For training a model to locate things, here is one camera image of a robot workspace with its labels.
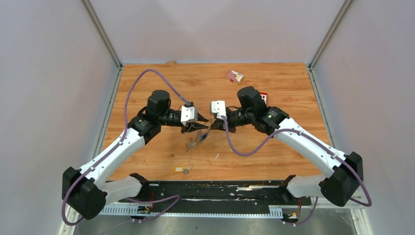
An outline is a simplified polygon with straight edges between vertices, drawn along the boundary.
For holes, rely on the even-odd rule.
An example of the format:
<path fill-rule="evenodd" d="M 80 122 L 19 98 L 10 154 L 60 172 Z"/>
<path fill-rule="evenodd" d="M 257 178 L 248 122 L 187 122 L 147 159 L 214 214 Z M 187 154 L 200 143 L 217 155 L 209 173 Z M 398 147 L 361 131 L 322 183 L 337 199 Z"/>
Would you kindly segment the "yellow key tag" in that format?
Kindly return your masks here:
<path fill-rule="evenodd" d="M 175 172 L 183 172 L 183 171 L 184 171 L 184 169 L 183 169 L 182 167 L 176 167 L 176 168 L 174 169 L 174 171 L 175 171 Z"/>

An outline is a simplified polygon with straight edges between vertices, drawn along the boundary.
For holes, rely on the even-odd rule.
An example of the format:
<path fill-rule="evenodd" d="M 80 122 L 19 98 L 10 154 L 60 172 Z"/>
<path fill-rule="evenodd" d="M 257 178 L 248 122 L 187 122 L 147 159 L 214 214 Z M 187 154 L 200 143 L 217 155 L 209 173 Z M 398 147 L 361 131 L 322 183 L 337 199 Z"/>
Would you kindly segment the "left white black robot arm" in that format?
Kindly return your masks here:
<path fill-rule="evenodd" d="M 133 153 L 143 148 L 161 131 L 162 126 L 180 127 L 181 133 L 206 129 L 208 119 L 198 113 L 190 102 L 171 109 L 167 91 L 155 90 L 147 99 L 147 105 L 132 118 L 126 129 L 105 150 L 90 162 L 75 169 L 69 167 L 63 173 L 62 208 L 70 206 L 84 219 L 96 217 L 113 202 L 133 197 L 145 202 L 150 196 L 147 180 L 137 173 L 123 180 L 109 181 L 112 173 Z"/>

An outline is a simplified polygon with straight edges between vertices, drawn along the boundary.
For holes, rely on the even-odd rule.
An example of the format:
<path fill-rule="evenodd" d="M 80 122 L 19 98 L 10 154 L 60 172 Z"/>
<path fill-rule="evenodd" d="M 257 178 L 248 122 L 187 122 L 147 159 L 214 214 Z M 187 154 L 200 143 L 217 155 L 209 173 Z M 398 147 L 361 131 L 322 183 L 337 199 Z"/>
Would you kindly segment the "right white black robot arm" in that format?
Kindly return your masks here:
<path fill-rule="evenodd" d="M 240 107 L 232 110 L 225 101 L 216 100 L 210 104 L 210 112 L 215 121 L 211 128 L 223 130 L 227 139 L 239 126 L 252 125 L 267 138 L 252 152 L 241 153 L 228 141 L 232 150 L 239 156 L 247 157 L 256 153 L 267 141 L 280 141 L 315 165 L 319 175 L 301 177 L 288 176 L 281 184 L 279 197 L 285 204 L 292 204 L 302 197 L 324 197 L 335 206 L 343 207 L 353 198 L 358 188 L 363 187 L 362 157 L 351 152 L 338 150 L 316 138 L 302 128 L 292 117 L 278 107 L 267 106 L 261 94 L 252 86 L 237 92 Z"/>

